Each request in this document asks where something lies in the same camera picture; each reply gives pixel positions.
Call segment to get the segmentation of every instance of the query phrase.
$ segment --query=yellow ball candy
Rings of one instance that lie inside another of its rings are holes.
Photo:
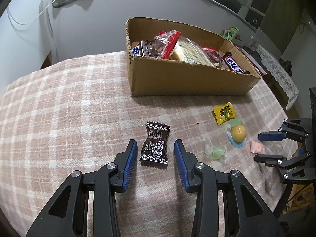
[[[247,135],[247,130],[243,125],[235,125],[230,131],[235,142],[242,142]]]

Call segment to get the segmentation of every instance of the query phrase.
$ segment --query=metal screw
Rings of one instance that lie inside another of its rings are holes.
[[[241,173],[238,170],[234,169],[234,170],[232,170],[232,175],[235,177],[238,177],[241,175]]]
[[[203,168],[205,168],[205,165],[204,165],[203,163],[201,163],[201,162],[196,163],[195,166],[196,166],[198,169],[203,169]]]
[[[79,175],[80,175],[80,171],[78,171],[78,170],[75,170],[74,172],[71,173],[72,177],[77,177]]]
[[[106,165],[106,167],[108,169],[114,169],[116,167],[116,165],[114,163],[109,163],[109,164]]]

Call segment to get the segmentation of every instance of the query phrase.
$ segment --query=brown cardboard box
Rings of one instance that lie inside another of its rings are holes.
[[[248,58],[230,41],[204,29],[170,20],[136,17],[126,22],[128,81],[132,96],[140,95],[244,95],[261,78]],[[250,74],[240,74],[200,64],[132,56],[131,44],[151,41],[159,31],[177,30],[199,45],[230,51]]]

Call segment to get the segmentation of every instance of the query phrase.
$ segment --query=table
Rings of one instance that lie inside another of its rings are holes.
[[[286,110],[288,111],[293,106],[298,97],[298,89],[293,79],[280,65],[278,60],[260,44],[258,44],[257,42],[252,42],[249,45],[249,48],[259,53],[263,65],[265,65],[265,67],[269,70],[271,75],[275,78],[275,80],[280,84],[280,86],[286,93],[287,97],[289,98],[288,104],[286,105]]]
[[[146,122],[170,125],[168,167],[135,169],[125,194],[116,196],[122,237],[190,236],[196,194],[181,186],[173,144],[182,139],[215,170],[240,170],[273,210],[284,186],[271,167],[257,164],[248,143],[233,147],[226,127],[217,126],[213,107],[231,101],[248,130],[248,140],[276,130],[286,115],[263,80],[244,97],[131,97],[126,54],[89,55],[60,62],[10,84],[0,105],[0,207],[12,226],[25,236],[33,220],[64,179],[74,170],[98,170],[136,139],[140,154]],[[228,163],[210,161],[204,146],[226,145]],[[267,150],[290,158],[291,140],[266,143]],[[92,206],[88,213],[91,235]],[[219,202],[219,236],[224,235],[223,203]]]

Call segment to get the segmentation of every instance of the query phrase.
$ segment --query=black candy wrapper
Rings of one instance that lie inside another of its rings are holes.
[[[139,160],[168,165],[167,141],[170,126],[148,121],[146,129],[148,136]]]

